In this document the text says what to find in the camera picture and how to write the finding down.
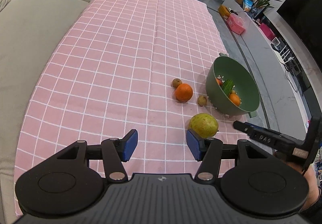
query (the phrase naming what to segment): pink plastic container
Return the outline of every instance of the pink plastic container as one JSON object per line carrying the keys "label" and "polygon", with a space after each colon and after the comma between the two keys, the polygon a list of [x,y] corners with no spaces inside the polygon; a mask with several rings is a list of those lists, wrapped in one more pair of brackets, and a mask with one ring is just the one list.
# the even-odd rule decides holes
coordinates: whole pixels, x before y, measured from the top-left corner
{"label": "pink plastic container", "polygon": [[274,32],[265,24],[262,23],[260,25],[260,29],[264,32],[265,36],[272,41],[276,36],[274,34]]}
{"label": "pink plastic container", "polygon": [[236,14],[231,14],[227,19],[227,24],[229,28],[237,33],[238,35],[242,34],[245,31],[244,21],[238,17]]}

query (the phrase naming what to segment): white label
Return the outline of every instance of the white label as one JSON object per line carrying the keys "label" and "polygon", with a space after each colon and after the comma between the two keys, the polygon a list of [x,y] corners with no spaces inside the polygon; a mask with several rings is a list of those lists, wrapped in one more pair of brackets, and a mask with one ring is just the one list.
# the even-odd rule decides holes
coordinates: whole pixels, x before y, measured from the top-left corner
{"label": "white label", "polygon": [[302,159],[306,159],[309,155],[308,151],[302,150],[300,148],[294,148],[293,155]]}

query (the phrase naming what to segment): blue snack package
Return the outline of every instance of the blue snack package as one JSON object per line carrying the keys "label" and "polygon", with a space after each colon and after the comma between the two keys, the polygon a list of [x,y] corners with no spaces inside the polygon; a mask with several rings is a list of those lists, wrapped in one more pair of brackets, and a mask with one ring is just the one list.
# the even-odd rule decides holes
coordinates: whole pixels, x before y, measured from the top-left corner
{"label": "blue snack package", "polygon": [[244,0],[243,1],[243,9],[245,12],[250,11],[252,6],[253,6],[253,1],[251,1],[251,0]]}

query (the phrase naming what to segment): television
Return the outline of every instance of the television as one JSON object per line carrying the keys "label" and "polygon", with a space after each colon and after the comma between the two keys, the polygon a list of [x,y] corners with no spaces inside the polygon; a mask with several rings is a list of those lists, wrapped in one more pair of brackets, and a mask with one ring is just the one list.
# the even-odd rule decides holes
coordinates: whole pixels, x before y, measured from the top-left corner
{"label": "television", "polygon": [[277,13],[303,41],[322,71],[322,0],[285,0]]}

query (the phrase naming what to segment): green pear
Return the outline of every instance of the green pear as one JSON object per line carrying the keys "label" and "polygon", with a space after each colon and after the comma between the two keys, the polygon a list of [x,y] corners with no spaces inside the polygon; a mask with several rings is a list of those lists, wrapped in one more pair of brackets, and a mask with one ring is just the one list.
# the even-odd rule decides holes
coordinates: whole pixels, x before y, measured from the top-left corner
{"label": "green pear", "polygon": [[213,116],[206,113],[200,113],[191,118],[189,128],[197,132],[200,137],[206,139],[216,135],[218,131],[218,122]]}

